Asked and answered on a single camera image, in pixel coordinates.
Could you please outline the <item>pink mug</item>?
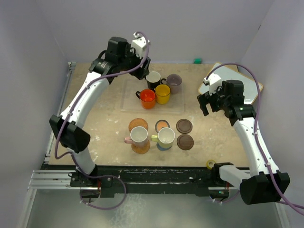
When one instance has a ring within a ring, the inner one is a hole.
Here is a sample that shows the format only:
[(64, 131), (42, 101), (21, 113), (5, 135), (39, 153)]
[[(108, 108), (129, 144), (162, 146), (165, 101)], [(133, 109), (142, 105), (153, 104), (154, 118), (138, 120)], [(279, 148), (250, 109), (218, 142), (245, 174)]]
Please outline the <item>pink mug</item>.
[(143, 148), (148, 143), (148, 131), (142, 126), (137, 126), (131, 130), (130, 136), (126, 137), (124, 142)]

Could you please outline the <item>black mug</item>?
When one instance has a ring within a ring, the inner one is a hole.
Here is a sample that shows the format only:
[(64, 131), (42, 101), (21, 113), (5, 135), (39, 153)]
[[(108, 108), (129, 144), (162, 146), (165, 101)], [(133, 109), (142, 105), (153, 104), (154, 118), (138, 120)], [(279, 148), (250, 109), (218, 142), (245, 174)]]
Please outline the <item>black mug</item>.
[(146, 77), (147, 86), (150, 90), (155, 90), (161, 84), (161, 74), (156, 71), (151, 71)]

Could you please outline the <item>olive green mug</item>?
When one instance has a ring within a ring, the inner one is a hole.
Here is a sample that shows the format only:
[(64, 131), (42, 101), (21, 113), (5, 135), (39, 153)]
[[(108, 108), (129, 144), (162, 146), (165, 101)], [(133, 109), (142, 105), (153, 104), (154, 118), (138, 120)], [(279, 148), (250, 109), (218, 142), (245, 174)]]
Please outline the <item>olive green mug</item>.
[(171, 128), (162, 128), (157, 135), (152, 135), (151, 140), (163, 148), (169, 148), (175, 140), (175, 132)]

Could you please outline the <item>blue smiley coaster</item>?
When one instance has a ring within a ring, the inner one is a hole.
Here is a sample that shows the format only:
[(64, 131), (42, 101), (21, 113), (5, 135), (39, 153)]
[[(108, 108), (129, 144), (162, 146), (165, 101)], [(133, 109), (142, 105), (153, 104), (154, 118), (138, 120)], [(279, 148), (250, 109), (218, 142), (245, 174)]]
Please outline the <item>blue smiley coaster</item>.
[(171, 147), (169, 147), (169, 148), (163, 148), (158, 143), (156, 143), (156, 146), (157, 146), (158, 150), (160, 150), (160, 151), (167, 151), (167, 150), (169, 150), (171, 148)]

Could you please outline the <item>yellow mug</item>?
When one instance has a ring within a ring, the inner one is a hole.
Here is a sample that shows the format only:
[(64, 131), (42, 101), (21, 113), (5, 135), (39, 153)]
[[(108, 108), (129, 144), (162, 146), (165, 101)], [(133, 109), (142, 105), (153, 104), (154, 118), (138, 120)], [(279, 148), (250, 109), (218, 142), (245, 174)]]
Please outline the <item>yellow mug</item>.
[(168, 103), (171, 95), (171, 90), (167, 85), (158, 85), (155, 88), (156, 102), (159, 104)]

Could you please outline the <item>dark wooden coaster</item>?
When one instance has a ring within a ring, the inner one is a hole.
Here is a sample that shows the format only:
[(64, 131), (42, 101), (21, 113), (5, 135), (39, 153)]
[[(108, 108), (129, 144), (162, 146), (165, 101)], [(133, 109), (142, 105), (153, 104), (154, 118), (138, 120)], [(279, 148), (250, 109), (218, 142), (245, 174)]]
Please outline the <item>dark wooden coaster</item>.
[(182, 150), (190, 150), (194, 145), (193, 138), (188, 134), (181, 134), (177, 138), (177, 146)]
[(180, 119), (176, 123), (176, 129), (183, 134), (190, 133), (192, 131), (192, 123), (188, 119)]

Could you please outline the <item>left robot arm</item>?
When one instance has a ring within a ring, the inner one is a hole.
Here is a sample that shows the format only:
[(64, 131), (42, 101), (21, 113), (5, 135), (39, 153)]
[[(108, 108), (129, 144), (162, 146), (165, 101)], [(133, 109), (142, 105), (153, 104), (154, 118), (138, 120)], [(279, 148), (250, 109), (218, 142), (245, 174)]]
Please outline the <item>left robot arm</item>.
[(143, 32), (137, 31), (133, 36), (131, 42), (111, 37), (107, 49), (91, 63), (85, 81), (72, 102), (61, 114), (53, 115), (49, 120), (56, 138), (55, 159), (71, 155), (86, 186), (93, 186), (98, 180), (97, 167), (88, 149), (91, 136), (83, 129), (88, 114), (115, 77), (130, 74), (142, 80), (149, 73), (150, 42)]

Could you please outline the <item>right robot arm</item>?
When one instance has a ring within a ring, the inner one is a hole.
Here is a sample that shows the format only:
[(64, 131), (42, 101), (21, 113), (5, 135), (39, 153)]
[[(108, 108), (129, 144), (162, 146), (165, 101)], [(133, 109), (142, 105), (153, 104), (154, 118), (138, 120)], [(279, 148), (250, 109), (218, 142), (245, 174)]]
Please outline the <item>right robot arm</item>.
[(238, 188), (247, 205), (280, 201), (280, 194), (286, 191), (290, 177), (279, 170), (259, 135), (254, 107), (244, 103), (243, 83), (219, 79), (207, 82), (207, 87), (209, 90), (197, 97), (200, 109), (205, 116), (209, 114), (207, 105), (213, 112), (224, 111), (242, 142), (250, 169), (246, 173), (230, 162), (216, 163), (211, 169), (212, 182), (217, 186), (228, 182)]

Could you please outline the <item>orange black rimmed coaster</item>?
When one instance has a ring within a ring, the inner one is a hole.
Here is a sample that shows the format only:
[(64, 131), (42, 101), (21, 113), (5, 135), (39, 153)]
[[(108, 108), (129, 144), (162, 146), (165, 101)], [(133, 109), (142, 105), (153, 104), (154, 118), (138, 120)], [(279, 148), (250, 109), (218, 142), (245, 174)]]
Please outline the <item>orange black rimmed coaster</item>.
[(166, 120), (158, 120), (155, 124), (155, 130), (158, 133), (162, 128), (170, 128), (170, 124)]

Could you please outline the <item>purple grey mug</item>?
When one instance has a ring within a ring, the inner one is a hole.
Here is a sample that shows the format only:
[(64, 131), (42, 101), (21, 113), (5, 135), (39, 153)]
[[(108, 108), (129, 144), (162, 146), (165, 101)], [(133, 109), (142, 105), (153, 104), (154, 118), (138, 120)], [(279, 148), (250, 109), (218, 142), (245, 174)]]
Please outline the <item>purple grey mug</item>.
[(161, 84), (167, 85), (171, 90), (171, 94), (177, 94), (181, 90), (182, 78), (177, 74), (170, 74), (161, 79)]

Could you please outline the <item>woven rattan coaster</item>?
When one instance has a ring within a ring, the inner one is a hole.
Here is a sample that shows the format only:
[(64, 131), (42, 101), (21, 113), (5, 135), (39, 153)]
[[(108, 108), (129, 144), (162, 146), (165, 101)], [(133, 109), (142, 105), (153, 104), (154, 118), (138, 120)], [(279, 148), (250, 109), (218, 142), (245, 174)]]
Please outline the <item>woven rattan coaster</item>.
[(149, 129), (148, 123), (144, 119), (135, 118), (135, 119), (131, 120), (128, 125), (129, 132), (131, 132), (133, 128), (138, 127), (138, 126), (141, 126), (141, 127), (145, 128), (146, 130)]
[(137, 154), (145, 154), (150, 149), (150, 142), (148, 141), (147, 144), (143, 147), (137, 147), (134, 144), (131, 145), (132, 150)]

